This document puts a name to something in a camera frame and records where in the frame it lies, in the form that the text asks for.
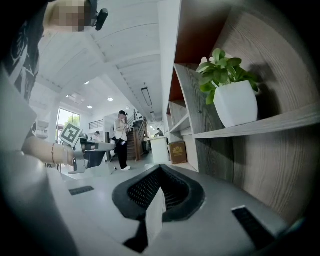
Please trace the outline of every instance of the ceiling light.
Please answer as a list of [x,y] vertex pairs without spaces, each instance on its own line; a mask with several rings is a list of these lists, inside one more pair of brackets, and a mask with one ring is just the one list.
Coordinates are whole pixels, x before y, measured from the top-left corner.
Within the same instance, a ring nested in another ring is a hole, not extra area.
[[152,106],[152,101],[151,101],[151,98],[150,98],[150,94],[149,94],[149,91],[148,91],[148,88],[142,88],[141,89],[142,91],[142,94],[143,94],[143,97],[145,99],[145,102],[148,106]]

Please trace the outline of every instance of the cardboard box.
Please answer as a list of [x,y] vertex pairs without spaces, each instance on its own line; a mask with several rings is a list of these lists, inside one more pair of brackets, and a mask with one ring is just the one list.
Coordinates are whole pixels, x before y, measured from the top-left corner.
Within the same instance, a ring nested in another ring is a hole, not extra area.
[[171,162],[173,165],[187,163],[187,150],[184,141],[170,143]]

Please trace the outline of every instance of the white sneaker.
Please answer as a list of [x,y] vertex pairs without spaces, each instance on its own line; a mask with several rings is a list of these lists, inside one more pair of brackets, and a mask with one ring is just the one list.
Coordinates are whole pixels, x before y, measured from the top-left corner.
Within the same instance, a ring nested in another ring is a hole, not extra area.
[[124,169],[121,169],[122,171],[129,171],[131,169],[131,166],[127,166],[126,168],[124,168]]

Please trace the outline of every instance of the black pants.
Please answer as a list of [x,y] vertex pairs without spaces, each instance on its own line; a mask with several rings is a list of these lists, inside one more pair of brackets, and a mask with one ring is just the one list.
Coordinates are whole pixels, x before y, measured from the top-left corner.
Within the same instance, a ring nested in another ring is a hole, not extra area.
[[118,143],[116,145],[116,152],[119,157],[119,163],[120,163],[121,169],[124,169],[127,167],[127,145],[128,145],[127,142],[125,142],[124,145],[122,145],[121,143]]

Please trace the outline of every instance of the white table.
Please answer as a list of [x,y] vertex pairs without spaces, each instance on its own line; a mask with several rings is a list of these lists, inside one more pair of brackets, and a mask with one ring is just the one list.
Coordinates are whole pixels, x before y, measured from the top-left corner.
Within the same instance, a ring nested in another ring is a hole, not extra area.
[[154,164],[164,164],[170,161],[167,147],[167,137],[162,136],[148,138],[148,141],[151,141]]

